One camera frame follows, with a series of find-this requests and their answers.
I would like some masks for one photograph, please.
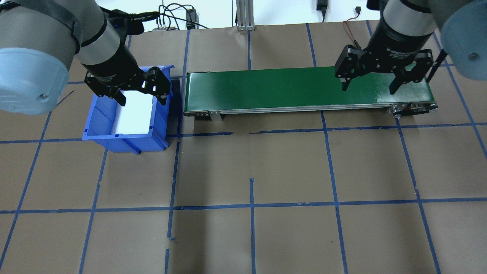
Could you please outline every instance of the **black cable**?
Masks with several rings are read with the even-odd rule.
[[[198,25],[200,27],[203,27],[205,29],[208,29],[208,27],[205,27],[201,24],[198,24],[196,22],[193,22],[193,21],[189,21],[189,20],[186,20],[186,19],[182,19],[182,18],[179,18],[179,17],[175,17],[175,16],[171,16],[171,15],[167,15],[165,13],[159,13],[157,11],[152,11],[152,12],[143,12],[143,13],[139,13],[139,14],[125,14],[125,13],[119,13],[119,12],[115,12],[115,11],[111,11],[111,10],[108,10],[106,8],[103,8],[103,7],[100,7],[102,11],[108,13],[108,14],[111,14],[111,15],[116,15],[116,16],[119,16],[121,18],[128,18],[128,19],[146,19],[146,17],[150,17],[150,20],[154,20],[154,19],[157,19],[159,16],[163,15],[163,16],[167,16],[167,17],[170,17],[170,18],[174,18],[174,19],[178,19],[178,20],[181,20],[181,21],[185,21],[185,22],[189,22],[189,23],[193,23],[195,25]]]
[[[142,22],[151,21],[151,20],[154,20],[160,16],[159,15],[160,13],[157,11],[143,12],[143,13],[137,13],[136,14],[136,13],[120,13],[120,12],[116,12],[116,11],[106,9],[104,7],[100,7],[100,8],[103,12],[106,12],[110,15],[115,15],[115,16],[118,16],[121,18],[126,18],[126,19],[137,19],[137,20],[140,20]]]
[[[158,17],[158,18],[159,18],[159,22],[161,22],[161,14],[162,14],[162,15],[163,15],[163,16],[162,16],[162,22],[163,22],[164,24],[166,24],[166,22],[164,21],[164,16],[167,16],[167,15],[166,15],[166,10],[167,10],[167,8],[168,8],[168,7],[169,7],[169,6],[164,6],[164,5],[160,5],[160,6],[159,6],[159,17]],[[175,22],[176,22],[176,28],[177,28],[177,29],[180,29],[180,28],[179,28],[178,21],[177,21],[177,20],[175,20]],[[171,27],[171,18],[169,18],[169,26],[168,26],[168,30],[169,30],[169,28],[170,28],[170,27]]]
[[[198,23],[196,23],[196,22],[193,22],[193,21],[185,20],[185,19],[182,19],[182,18],[179,18],[179,17],[174,17],[174,16],[167,15],[167,14],[163,14],[163,15],[165,15],[165,16],[167,16],[167,17],[174,18],[174,19],[178,19],[178,20],[181,20],[181,21],[189,22],[189,23],[195,24],[195,25],[197,25],[197,26],[203,27],[203,28],[205,28],[205,29],[208,29],[208,27],[205,27],[205,26],[203,26],[203,25],[201,25],[201,24],[198,24]]]
[[[183,8],[186,11],[186,13],[189,15],[189,20],[190,21],[193,21],[193,18],[191,18],[191,14],[189,13],[189,10],[187,10],[186,7],[184,7],[184,5],[181,5],[181,4],[178,4],[178,3],[171,3],[171,4],[169,4],[167,6],[167,8],[169,9],[169,7],[172,6],[172,5],[178,5],[179,6],[179,7],[175,8],[175,9],[172,9],[172,10],[176,10],[178,8]]]
[[[177,5],[178,7],[177,7],[177,8],[175,8],[175,9],[172,9],[172,10],[171,10],[171,9],[169,9],[169,7],[170,7],[170,6],[172,6],[172,5]],[[166,8],[167,8],[167,9],[168,9],[168,10],[171,12],[171,14],[172,14],[173,16],[174,16],[174,14],[172,13],[172,11],[173,11],[173,10],[177,10],[177,9],[179,9],[179,8],[183,8],[183,9],[186,11],[186,13],[188,14],[188,16],[189,16],[189,20],[190,20],[191,22],[193,22],[193,18],[192,18],[192,16],[191,16],[191,13],[189,13],[189,10],[188,10],[188,9],[187,9],[185,6],[190,6],[192,9],[194,9],[194,6],[192,6],[192,5],[181,5],[181,4],[178,4],[178,3],[171,3],[171,4],[167,5],[167,7],[166,7]]]

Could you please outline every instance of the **cable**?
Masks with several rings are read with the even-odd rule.
[[[343,23],[345,24],[345,26],[347,27],[348,31],[350,32],[350,36],[352,38],[352,42],[355,43],[355,46],[357,47],[357,49],[361,49],[360,46],[358,45],[357,40],[355,40],[354,34],[352,33],[352,30],[350,29],[350,26],[348,25],[348,21],[353,20],[353,19],[357,19],[360,16],[361,8],[360,7],[355,7],[355,12],[357,13],[357,16],[352,17],[352,18],[348,18],[346,21],[343,21]]]
[[[169,10],[173,16],[174,16],[174,14],[172,13],[173,10],[177,10],[178,8],[183,8],[186,11],[186,13],[189,15],[189,20],[190,21],[193,21],[193,18],[191,17],[191,14],[189,13],[189,10],[187,10],[186,7],[185,7],[185,6],[191,6],[191,7],[193,7],[192,5],[181,5],[181,4],[178,4],[178,3],[171,3],[171,4],[167,5],[166,8],[169,9],[169,7],[172,6],[172,5],[178,5],[179,6],[179,7],[175,8],[175,9]]]
[[[185,20],[185,19],[182,19],[182,18],[179,18],[179,17],[174,17],[174,16],[167,15],[167,14],[162,14],[162,15],[165,15],[165,16],[167,16],[167,17],[171,17],[171,18],[174,18],[174,19],[178,19],[178,20],[181,20],[181,21],[189,22],[189,23],[195,24],[195,25],[197,25],[197,26],[203,27],[203,28],[205,28],[205,29],[208,29],[208,27],[205,27],[205,26],[203,26],[203,25],[201,25],[201,24],[198,24],[198,23],[196,23],[196,22],[193,22],[193,21]]]
[[[136,13],[120,13],[120,12],[116,12],[116,11],[106,9],[104,7],[100,7],[100,8],[103,12],[106,12],[110,15],[116,15],[118,17],[126,18],[126,19],[137,19],[137,20],[140,20],[142,22],[154,20],[154,19],[158,18],[159,14],[160,14],[159,12],[156,12],[156,11],[143,12],[143,13],[138,13],[138,14],[136,14]]]
[[[326,16],[326,9],[327,8],[328,8],[328,5],[321,7],[321,15],[323,15],[323,20],[321,20],[322,23],[325,22],[325,16]]]
[[[116,16],[119,16],[121,18],[138,19],[138,20],[141,20],[141,21],[145,22],[145,21],[150,21],[150,20],[157,19],[157,18],[159,18],[162,15],[162,16],[166,16],[166,17],[169,17],[169,18],[174,18],[174,19],[178,19],[178,20],[181,20],[181,21],[189,22],[189,23],[198,25],[200,27],[203,27],[205,29],[208,29],[207,27],[205,27],[205,26],[203,26],[201,24],[198,24],[196,22],[189,21],[189,20],[182,19],[182,18],[175,17],[175,16],[171,16],[171,15],[167,15],[166,13],[159,13],[157,11],[143,12],[143,13],[139,13],[139,14],[134,14],[134,13],[126,14],[126,13],[119,13],[119,12],[116,12],[116,11],[111,11],[111,10],[108,10],[106,8],[103,8],[103,7],[100,7],[100,8],[101,8],[102,11],[104,11],[104,12],[106,12],[108,14],[116,15]]]
[[[161,23],[161,15],[162,15],[162,22],[164,23],[164,25],[166,24],[166,22],[164,21],[164,16],[168,16],[168,15],[166,15],[166,10],[168,10],[168,9],[167,9],[168,7],[169,7],[169,6],[164,6],[164,5],[160,5],[160,6],[159,6],[159,16],[158,16],[158,18],[159,18],[159,23]],[[169,18],[169,17],[168,17],[168,19],[169,19],[169,25],[168,25],[167,30],[170,30],[170,27],[171,27],[171,18]],[[180,28],[179,28],[179,24],[178,24],[178,21],[177,21],[177,20],[175,20],[175,22],[176,22],[176,29],[180,30]]]

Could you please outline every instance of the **power adapter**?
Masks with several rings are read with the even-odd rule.
[[[196,9],[188,9],[186,12],[186,20],[199,23],[198,21],[198,14],[196,14]],[[195,25],[191,22],[186,22],[186,29],[197,29],[199,28],[198,25]]]

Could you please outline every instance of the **blue tape line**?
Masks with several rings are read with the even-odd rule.
[[[309,128],[309,129],[282,129],[282,130],[262,130],[259,132],[251,132],[249,134],[267,134],[267,133],[290,133],[290,132],[317,132],[323,131],[322,128]]]
[[[42,140],[43,143],[53,143],[53,142],[79,142],[83,141],[81,138],[66,138],[66,139],[46,139]]]
[[[57,105],[59,106],[67,97],[73,94],[73,92],[75,92],[75,90],[72,90],[70,93],[68,93],[63,99],[61,99],[61,101],[59,101],[59,103],[57,103]]]
[[[487,126],[487,122],[475,123],[477,126]],[[459,126],[472,126],[471,123],[464,124],[436,124],[436,125],[401,125],[402,128],[432,128],[432,127],[459,127]],[[396,129],[397,126],[367,126],[367,127],[337,127],[328,128],[327,131],[344,131],[344,130],[369,130],[369,129]],[[307,129],[283,129],[283,130],[262,130],[259,132],[250,132],[249,134],[268,134],[268,133],[293,133],[293,132],[320,132],[322,128],[307,128]],[[193,134],[181,134],[179,137],[201,137],[201,136],[223,136],[232,135],[234,132],[213,132],[213,133],[193,133]],[[168,138],[177,138],[177,134],[168,134]],[[74,142],[74,141],[86,141],[81,138],[67,138],[67,139],[45,139],[42,142]],[[0,144],[17,144],[17,143],[39,143],[40,140],[12,140],[12,141],[0,141]]]
[[[421,201],[423,203],[482,202],[482,201],[487,201],[487,197],[437,198],[437,199],[423,199]]]
[[[208,210],[208,209],[230,209],[230,208],[249,208],[250,204],[229,204],[229,205],[209,205],[209,206],[175,206],[174,210]]]
[[[181,78],[181,102],[180,102],[180,108],[181,111],[179,112],[179,117],[178,117],[178,128],[177,128],[177,136],[179,137],[181,135],[181,127],[183,126],[183,98],[184,98],[184,87],[186,84],[186,66],[187,66],[187,52],[189,48],[189,35],[191,34],[191,30],[188,30],[186,33],[186,44],[184,48],[184,62],[183,62],[183,77]]]
[[[171,187],[171,202],[170,202],[170,207],[174,207],[174,197],[176,196],[176,179],[178,175],[178,162],[179,162],[179,145],[180,142],[177,142],[176,144],[176,153],[174,155],[174,169],[172,171],[172,187]],[[171,209],[169,211],[169,220],[168,220],[168,237],[171,237],[172,233],[172,216],[173,216],[174,210]]]
[[[129,43],[127,44],[127,48],[130,49],[130,44],[132,43],[132,35],[129,36]]]
[[[331,177],[331,181],[332,181],[333,201],[335,203],[335,214],[337,216],[338,237],[340,239],[340,249],[341,249],[341,259],[343,262],[343,271],[345,272],[345,274],[348,274],[347,257],[345,254],[345,244],[343,242],[343,231],[341,228],[340,203],[338,201],[337,185],[335,184],[335,173],[333,172],[332,154],[330,151],[330,142],[329,142],[329,138],[328,138],[328,130],[326,127],[326,121],[325,121],[325,116],[323,114],[323,111],[321,111],[321,122],[323,123],[323,129],[324,129],[324,133],[325,133],[326,155],[328,157],[328,166],[330,168],[330,177]]]
[[[0,269],[3,265],[3,261],[5,260],[5,255],[7,254],[8,245],[10,244],[10,240],[12,239],[12,234],[14,233],[15,225],[17,223],[17,218],[19,217],[20,209],[22,207],[22,203],[24,202],[25,194],[27,193],[27,188],[29,187],[29,182],[32,177],[32,172],[34,171],[34,167],[36,166],[37,157],[39,156],[40,147],[42,145],[42,140],[44,139],[44,135],[46,134],[47,125],[49,124],[49,120],[51,119],[51,114],[52,112],[49,112],[49,114],[47,115],[46,123],[44,124],[44,129],[42,130],[42,134],[40,136],[39,145],[37,145],[36,154],[34,155],[34,159],[32,160],[32,165],[29,170],[29,175],[27,176],[24,189],[22,190],[22,195],[20,196],[19,204],[17,205],[17,210],[15,212],[14,220],[12,221],[12,225],[10,226],[10,231],[8,233],[5,246],[3,247],[3,252],[0,257]]]
[[[72,208],[72,209],[24,209],[20,210],[20,214],[31,213],[82,213],[91,212],[89,208]]]
[[[436,258],[436,251],[434,249],[433,240],[431,239],[430,228],[428,226],[428,222],[426,221],[426,214],[423,208],[423,203],[421,201],[421,195],[419,194],[419,190],[417,188],[416,176],[414,175],[414,171],[412,169],[411,159],[409,157],[408,148],[406,146],[406,141],[404,139],[404,135],[402,133],[401,124],[399,120],[396,119],[397,130],[399,132],[399,137],[401,138],[402,148],[404,150],[404,155],[406,156],[406,161],[408,163],[409,173],[411,175],[412,185],[414,187],[414,192],[416,193],[416,200],[419,205],[419,211],[421,213],[421,218],[423,219],[423,225],[425,227],[426,238],[428,239],[428,243],[430,245],[431,255],[433,256],[434,267],[436,269],[437,274],[441,274],[440,265],[438,264],[438,259]]]
[[[39,140],[0,141],[0,144],[39,143]]]
[[[169,248],[166,249],[166,257],[164,258],[164,274],[168,274],[169,271]]]
[[[50,143],[50,142],[72,142],[83,141],[81,138],[67,138],[67,139],[45,139],[45,140],[13,140],[13,141],[0,141],[0,144],[24,144],[24,143]]]
[[[252,69],[251,60],[250,60],[250,30],[247,30],[247,62],[248,62],[248,70]]]
[[[255,263],[255,217],[254,217],[254,178],[250,178],[250,231],[251,231],[251,253],[252,253],[252,274],[256,273]]]
[[[335,131],[335,130],[369,130],[369,129],[395,129],[397,126],[370,126],[370,127],[336,127],[336,128],[328,128],[327,131]]]
[[[78,274],[83,273],[83,268],[85,266],[85,258],[86,258],[86,251],[88,249],[88,242],[90,240],[90,233],[91,233],[91,227],[93,225],[93,218],[96,210],[96,203],[98,201],[98,194],[100,193],[100,182],[103,177],[103,172],[105,170],[105,163],[107,161],[107,154],[108,150],[105,149],[105,152],[103,153],[103,159],[101,160],[101,167],[100,167],[100,174],[98,176],[98,182],[96,184],[96,191],[94,193],[94,198],[93,198],[93,204],[91,208],[91,213],[90,213],[90,220],[88,221],[88,228],[86,230],[86,236],[85,236],[85,243],[83,245],[83,252],[81,253],[81,262],[79,263],[79,271]]]
[[[201,137],[201,136],[223,136],[232,135],[232,132],[213,132],[213,133],[192,133],[192,134],[181,134],[181,137]]]
[[[340,205],[388,205],[388,204],[413,204],[417,200],[379,200],[379,201],[350,201],[339,202]]]
[[[366,20],[365,23],[367,24],[367,29],[369,30],[369,35],[370,35],[370,37],[372,37],[372,28],[370,28],[370,23],[368,20]]]
[[[95,212],[137,212],[137,211],[166,211],[171,210],[170,206],[154,207],[121,207],[121,208],[97,208]]]
[[[313,67],[316,68],[315,48],[313,47],[313,39],[311,39],[311,31],[309,30],[308,23],[306,23],[306,30],[308,31],[309,46],[311,48],[311,57],[313,58]]]
[[[432,198],[421,199],[423,203],[450,203],[450,202],[482,202],[487,197],[464,197],[464,198]],[[342,205],[387,205],[387,204],[411,204],[417,200],[377,200],[377,201],[340,201]],[[161,206],[161,207],[134,207],[134,208],[97,208],[95,212],[137,212],[137,211],[168,211],[168,210],[210,210],[210,209],[232,209],[232,208],[257,208],[257,207],[305,207],[305,206],[334,206],[335,202],[295,202],[295,203],[260,203],[260,204],[228,204],[209,206]],[[15,214],[15,210],[1,210],[0,214]],[[74,209],[29,209],[20,210],[19,214],[35,213],[83,213],[91,212],[90,208]]]
[[[472,126],[470,123],[464,124],[436,124],[436,125],[401,125],[401,128],[430,128],[430,127],[465,127]]]

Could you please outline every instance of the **white foam insert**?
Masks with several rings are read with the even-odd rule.
[[[117,105],[112,134],[149,133],[154,97],[136,90],[122,91],[122,93],[127,98],[127,102],[124,107]]]

